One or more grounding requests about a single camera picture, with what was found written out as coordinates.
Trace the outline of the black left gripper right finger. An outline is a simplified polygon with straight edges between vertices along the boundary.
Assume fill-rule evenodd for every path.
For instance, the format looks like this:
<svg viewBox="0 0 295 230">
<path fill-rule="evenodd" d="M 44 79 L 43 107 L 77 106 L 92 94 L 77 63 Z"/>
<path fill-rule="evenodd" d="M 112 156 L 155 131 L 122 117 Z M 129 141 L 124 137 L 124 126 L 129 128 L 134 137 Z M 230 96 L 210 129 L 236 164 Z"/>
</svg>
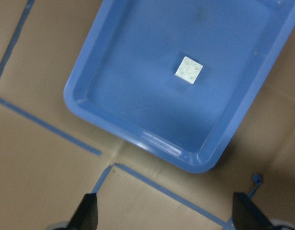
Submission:
<svg viewBox="0 0 295 230">
<path fill-rule="evenodd" d="M 233 225 L 237 230 L 272 230 L 274 225 L 260 209 L 241 192 L 233 194 Z"/>
</svg>

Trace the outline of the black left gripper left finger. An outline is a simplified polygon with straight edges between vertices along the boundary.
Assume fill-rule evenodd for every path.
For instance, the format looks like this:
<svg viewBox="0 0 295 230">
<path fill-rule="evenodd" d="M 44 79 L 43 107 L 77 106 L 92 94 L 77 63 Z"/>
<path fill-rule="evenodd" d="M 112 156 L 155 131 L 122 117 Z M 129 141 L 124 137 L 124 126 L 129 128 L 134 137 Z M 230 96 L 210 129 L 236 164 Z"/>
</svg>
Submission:
<svg viewBox="0 0 295 230">
<path fill-rule="evenodd" d="M 68 230 L 96 230 L 98 226 L 97 194 L 85 194 L 67 225 Z"/>
</svg>

